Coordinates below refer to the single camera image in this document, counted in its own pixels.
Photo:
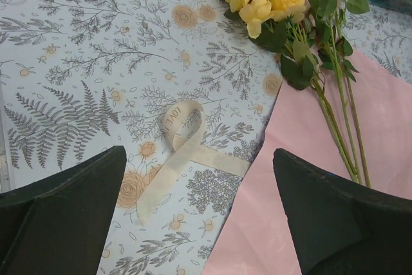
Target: leaf print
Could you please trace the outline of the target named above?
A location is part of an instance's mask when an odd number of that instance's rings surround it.
[[[198,250],[198,257],[201,259],[207,259],[211,252],[212,252],[213,246],[200,246]]]
[[[116,0],[38,0],[39,9],[48,15],[56,14],[61,8],[67,8],[72,16],[70,25],[76,33],[70,37],[75,44],[92,40],[101,30],[111,29],[113,21],[120,15],[130,15],[123,12]]]
[[[186,232],[168,233],[164,236],[162,241],[143,241],[144,244],[137,252],[143,256],[136,260],[132,257],[119,259],[116,268],[110,274],[137,275],[146,270],[149,264],[159,267],[167,261],[172,262],[179,255],[178,248],[180,246],[193,242],[190,240],[191,235]]]
[[[139,64],[148,62],[152,57],[159,57],[170,62],[169,59],[161,55],[141,52],[136,43],[130,43],[127,39],[115,39],[113,43],[115,48],[112,50],[108,50],[103,44],[90,44],[93,51],[98,53],[96,57],[89,57],[89,59],[84,59],[83,56],[65,58],[62,61],[67,68],[62,69],[60,66],[50,68],[46,74],[46,79],[52,84],[63,85],[72,76],[72,71],[79,69],[83,71],[81,75],[88,78],[94,74],[95,68],[100,64],[99,61],[104,61],[104,65],[100,69],[108,75],[112,74],[113,65],[129,57],[129,63],[127,64],[129,74],[137,70]]]
[[[189,180],[188,201],[200,214],[209,205],[215,213],[226,215],[240,186],[241,178],[220,170],[196,171]]]
[[[203,62],[203,69],[199,72],[206,73],[201,77],[200,84],[208,86],[211,91],[220,91],[221,79],[227,79],[232,87],[241,93],[243,100],[248,99],[250,78],[253,70],[250,66],[250,57],[244,50],[236,47],[229,48],[225,43],[209,42],[207,56],[210,61]]]
[[[46,40],[45,35],[51,33],[64,34],[60,31],[61,24],[49,20],[30,19],[25,23],[17,19],[3,17],[0,19],[0,44],[6,40],[14,45],[37,45]]]
[[[107,127],[108,120],[119,124],[117,113],[108,104],[107,98],[97,104],[87,84],[84,87],[84,100],[73,100],[74,96],[44,87],[55,95],[61,106],[57,108],[44,101],[29,100],[20,93],[16,94],[17,101],[25,108],[30,116],[14,112],[5,107],[6,114],[14,123],[15,129],[9,129],[10,152],[12,165],[19,167],[19,151],[27,165],[32,168],[33,154],[37,153],[37,161],[46,167],[46,161],[52,149],[57,144],[57,165],[62,169],[64,158],[73,146],[76,159],[81,161],[86,144],[96,133],[102,130],[110,135]]]

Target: floral wrapping paper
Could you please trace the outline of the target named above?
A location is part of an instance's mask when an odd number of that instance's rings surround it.
[[[241,179],[191,163],[148,225],[135,202],[171,154],[162,115],[204,105],[203,145],[252,162],[276,100],[277,59],[218,0],[0,0],[0,74],[15,186],[112,145],[126,173],[98,274],[200,274]],[[372,7],[350,41],[412,82],[412,18]],[[196,122],[196,114],[186,123]]]

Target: ribbon loop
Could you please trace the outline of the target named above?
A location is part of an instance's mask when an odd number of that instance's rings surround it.
[[[188,139],[178,136],[178,130],[186,118],[196,110],[202,114],[199,129]],[[148,221],[153,210],[170,191],[189,161],[240,177],[244,177],[250,167],[247,161],[201,145],[206,130],[206,121],[203,107],[197,101],[185,100],[169,108],[165,113],[163,126],[166,139],[174,149],[174,154],[162,166],[136,203],[136,211],[142,224]]]

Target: fern print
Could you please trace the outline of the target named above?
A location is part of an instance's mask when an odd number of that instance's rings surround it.
[[[400,73],[400,70],[398,69],[398,65],[396,64],[394,58],[392,57],[391,59],[389,59],[386,52],[384,52],[385,58],[379,57],[376,54],[372,54],[372,55],[376,58],[377,62],[382,67],[387,69],[390,72],[390,74],[392,74],[394,77],[402,76],[402,74]]]
[[[39,9],[48,15],[55,15],[62,8],[67,8],[72,16],[70,25],[75,35],[70,40],[82,44],[92,40],[96,33],[109,31],[118,15],[132,15],[123,12],[116,0],[38,0]]]
[[[186,232],[165,234],[162,241],[143,241],[137,253],[143,254],[139,259],[132,257],[121,258],[116,263],[116,268],[109,275],[138,275],[146,270],[149,264],[159,267],[166,262],[172,262],[179,255],[178,248],[193,242],[191,235]]]
[[[46,74],[47,81],[55,85],[63,85],[63,83],[73,75],[72,72],[78,71],[79,69],[83,71],[81,75],[88,78],[94,74],[96,67],[100,64],[99,61],[104,61],[104,65],[100,66],[100,69],[108,75],[112,74],[114,64],[128,57],[132,57],[127,64],[128,74],[132,74],[139,68],[140,64],[148,62],[151,57],[158,57],[170,62],[169,59],[161,55],[141,52],[138,45],[133,42],[130,43],[127,39],[115,39],[113,43],[115,47],[112,50],[108,50],[101,43],[90,44],[93,51],[98,53],[96,57],[84,59],[82,56],[74,56],[63,59],[62,61],[67,68],[62,69],[60,66],[50,68]]]
[[[46,40],[49,34],[65,34],[60,31],[61,24],[48,19],[30,19],[28,22],[9,17],[0,19],[0,44],[10,41],[14,45],[38,45]]]
[[[70,148],[73,148],[75,158],[81,161],[86,144],[99,131],[110,136],[109,121],[119,124],[119,120],[117,113],[110,108],[106,92],[103,90],[98,102],[87,84],[82,81],[82,85],[83,100],[76,100],[73,95],[44,87],[58,98],[61,104],[59,108],[49,107],[49,103],[40,100],[27,99],[20,93],[16,94],[17,101],[29,115],[5,107],[6,114],[15,126],[8,131],[14,167],[19,168],[20,154],[23,154],[30,168],[33,167],[34,154],[37,154],[40,166],[46,167],[50,152],[56,148],[57,165],[62,169]]]
[[[203,68],[199,70],[205,74],[201,77],[200,85],[211,91],[220,91],[221,80],[227,79],[240,92],[241,99],[248,99],[250,79],[253,77],[250,57],[253,55],[254,53],[247,54],[241,48],[229,48],[223,42],[210,42],[207,48],[210,61],[204,61]]]

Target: flower print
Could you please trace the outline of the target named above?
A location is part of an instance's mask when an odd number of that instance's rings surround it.
[[[53,43],[51,45],[49,45],[47,48],[43,48],[44,51],[46,51],[46,53],[49,54],[54,54],[55,52],[57,52],[57,49],[60,48],[60,46],[55,46]]]
[[[201,6],[199,9],[199,17],[204,21],[211,22],[216,18],[216,13],[211,6]]]
[[[174,72],[169,72],[166,69],[163,69],[163,71],[166,72],[166,75],[165,75],[166,80],[171,81],[176,78],[176,76],[174,75]]]
[[[108,258],[110,256],[110,250],[104,249],[102,252],[102,258]]]
[[[156,146],[153,142],[146,142],[143,145],[140,145],[140,152],[139,155],[143,157],[143,159],[149,158],[156,152]]]
[[[179,28],[191,29],[196,26],[196,14],[188,6],[176,6],[172,12],[173,21]]]
[[[46,63],[46,59],[47,59],[46,56],[40,56],[37,60],[39,61],[39,63],[42,62],[43,64],[45,64],[45,63]]]
[[[282,77],[276,74],[268,74],[263,79],[263,91],[270,97],[276,97],[282,85]]]
[[[186,275],[186,271],[178,267],[176,270],[176,275]]]
[[[23,64],[16,64],[16,65],[22,67],[22,69],[21,69],[20,72],[19,72],[20,76],[22,76],[22,77],[27,77],[29,74],[35,73],[34,71],[32,71],[32,69],[33,69],[34,67],[28,67],[28,68],[27,68],[27,67],[26,67],[25,65],[23,65]]]
[[[120,27],[120,33],[125,34],[130,31],[129,27]]]
[[[117,198],[120,207],[134,206],[145,189],[143,178],[134,173],[125,173]]]
[[[155,176],[157,175],[157,173],[160,171],[160,169],[162,168],[162,165],[159,164],[156,167],[152,167],[152,169],[150,170],[150,172],[148,172],[148,174],[146,174],[143,177],[143,182],[145,185],[149,185],[151,183],[151,181],[155,178]]]
[[[203,222],[203,227],[200,227],[199,229],[203,229],[203,235],[201,237],[204,237],[206,232],[211,232],[213,230],[212,220],[206,220]]]
[[[171,222],[168,222],[167,224],[165,224],[162,229],[168,227],[168,229],[172,229],[172,230],[178,230],[181,226],[182,223],[186,223],[184,221],[185,217],[182,214],[179,214],[178,216],[173,215],[173,220]]]

